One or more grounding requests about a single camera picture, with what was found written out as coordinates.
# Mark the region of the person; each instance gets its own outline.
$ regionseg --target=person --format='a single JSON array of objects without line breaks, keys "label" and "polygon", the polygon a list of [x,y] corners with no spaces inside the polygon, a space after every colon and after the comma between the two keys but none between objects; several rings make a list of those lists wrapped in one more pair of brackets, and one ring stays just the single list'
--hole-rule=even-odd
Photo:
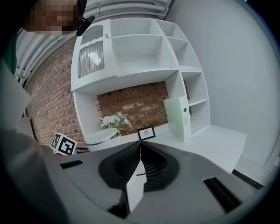
[{"label": "person", "polygon": [[4,61],[12,74],[17,65],[16,42],[20,28],[41,35],[70,33],[81,24],[87,0],[29,0],[16,1],[15,4],[20,6],[16,11],[18,19],[14,26],[5,27],[6,33],[10,35],[4,38],[10,40],[3,52]]}]

